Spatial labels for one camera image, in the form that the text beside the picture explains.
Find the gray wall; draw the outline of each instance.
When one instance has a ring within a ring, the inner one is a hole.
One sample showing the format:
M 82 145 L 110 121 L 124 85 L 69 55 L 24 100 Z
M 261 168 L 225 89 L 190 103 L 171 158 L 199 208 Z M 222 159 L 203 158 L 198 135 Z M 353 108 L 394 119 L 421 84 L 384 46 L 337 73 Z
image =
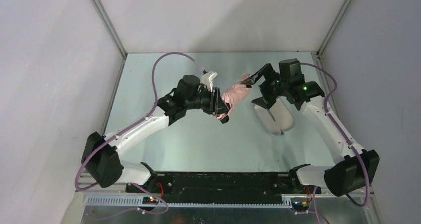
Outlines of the gray wall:
M 60 222 L 121 57 L 90 0 L 0 0 L 0 217 Z
M 312 51 L 344 0 L 101 0 L 129 53 Z
M 373 186 L 386 223 L 419 220 L 421 0 L 355 0 L 322 59 L 344 124 L 380 155 Z

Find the pink cloth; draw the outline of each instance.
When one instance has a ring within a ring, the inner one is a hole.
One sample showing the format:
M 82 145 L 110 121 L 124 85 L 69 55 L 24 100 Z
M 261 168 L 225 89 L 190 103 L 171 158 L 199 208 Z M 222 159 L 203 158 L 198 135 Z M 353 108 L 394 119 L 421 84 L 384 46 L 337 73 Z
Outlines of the pink cloth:
M 249 76 L 250 74 L 243 74 L 241 81 L 247 79 Z M 224 94 L 221 96 L 222 100 L 225 103 L 229 104 L 231 108 L 229 109 L 228 113 L 219 115 L 217 117 L 219 120 L 222 120 L 226 116 L 231 116 L 234 107 L 238 105 L 242 100 L 244 100 L 251 92 L 251 88 L 247 88 L 246 85 L 239 84 L 241 81 L 239 81 L 238 84 L 232 86 L 232 88 L 225 91 Z

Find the metal table surface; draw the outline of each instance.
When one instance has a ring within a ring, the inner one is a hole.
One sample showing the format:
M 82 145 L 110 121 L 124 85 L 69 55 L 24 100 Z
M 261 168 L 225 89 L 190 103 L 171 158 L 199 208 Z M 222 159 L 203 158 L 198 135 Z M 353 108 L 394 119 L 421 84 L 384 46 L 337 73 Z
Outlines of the metal table surface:
M 362 209 L 345 197 L 324 196 L 317 198 L 317 210 L 331 224 L 377 224 L 373 205 Z M 295 215 L 289 208 L 274 207 L 170 207 L 161 215 L 143 215 L 129 211 L 113 218 L 95 221 L 127 209 L 122 206 L 86 206 L 82 224 L 316 224 L 315 214 Z
M 162 54 L 128 54 L 106 133 L 120 129 L 145 115 L 153 105 L 151 71 Z M 205 69 L 215 70 L 214 85 L 225 91 L 237 83 L 243 73 L 253 74 L 265 63 L 298 58 L 313 63 L 310 52 L 254 53 L 189 53 Z M 306 81 L 319 82 L 314 68 L 302 66 Z M 189 59 L 170 55 L 156 68 L 158 97 L 176 87 L 185 74 L 196 76 L 201 71 Z M 330 154 L 319 134 L 306 118 L 288 102 L 295 118 L 295 127 L 280 137 L 271 137 L 254 114 L 251 100 L 260 97 L 255 87 L 238 106 L 226 124 L 190 110 L 187 115 L 161 131 L 144 139 L 123 160 L 146 162 L 157 171 L 203 172 L 282 172 L 303 163 L 317 166 L 333 165 Z

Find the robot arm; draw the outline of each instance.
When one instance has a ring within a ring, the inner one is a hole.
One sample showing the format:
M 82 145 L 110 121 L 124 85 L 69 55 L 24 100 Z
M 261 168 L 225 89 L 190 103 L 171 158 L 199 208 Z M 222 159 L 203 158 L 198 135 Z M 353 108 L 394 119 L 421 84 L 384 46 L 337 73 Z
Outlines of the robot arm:
M 295 173 L 302 185 L 327 187 L 336 196 L 354 191 L 365 186 L 365 178 L 358 158 L 351 148 L 353 146 L 364 162 L 371 183 L 379 163 L 378 154 L 374 150 L 367 152 L 356 142 L 329 104 L 324 102 L 324 92 L 316 82 L 305 82 L 299 60 L 280 61 L 279 70 L 277 73 L 271 64 L 266 64 L 242 82 L 254 85 L 261 77 L 265 79 L 259 85 L 262 97 L 252 102 L 270 109 L 279 96 L 285 96 L 316 128 L 335 164 L 333 167 L 302 165 L 290 172 Z
M 102 188 L 116 182 L 143 185 L 154 175 L 154 171 L 145 163 L 120 161 L 121 156 L 152 133 L 183 118 L 187 110 L 202 109 L 203 112 L 214 116 L 227 113 L 230 107 L 223 102 L 219 88 L 213 87 L 212 80 L 215 76 L 212 72 L 210 75 L 202 76 L 202 81 L 205 80 L 204 83 L 210 87 L 200 83 L 199 79 L 193 75 L 184 76 L 178 82 L 177 88 L 160 98 L 153 112 L 141 122 L 130 125 L 123 129 L 123 132 L 107 134 L 106 137 L 114 137 L 114 139 L 99 150 L 86 165 L 86 169 L 95 181 Z M 82 164 L 105 142 L 104 137 L 99 133 L 91 134 L 86 142 Z

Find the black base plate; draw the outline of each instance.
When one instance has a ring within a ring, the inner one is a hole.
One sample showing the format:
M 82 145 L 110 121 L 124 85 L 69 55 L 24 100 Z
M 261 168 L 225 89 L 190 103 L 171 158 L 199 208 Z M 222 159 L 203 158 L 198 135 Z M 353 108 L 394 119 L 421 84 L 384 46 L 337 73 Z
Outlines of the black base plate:
M 306 189 L 296 186 L 289 173 L 277 172 L 157 172 L 148 191 L 161 193 L 157 183 L 170 203 L 279 204 L 282 194 L 305 194 Z M 126 192 L 142 193 L 133 185 L 127 185 Z

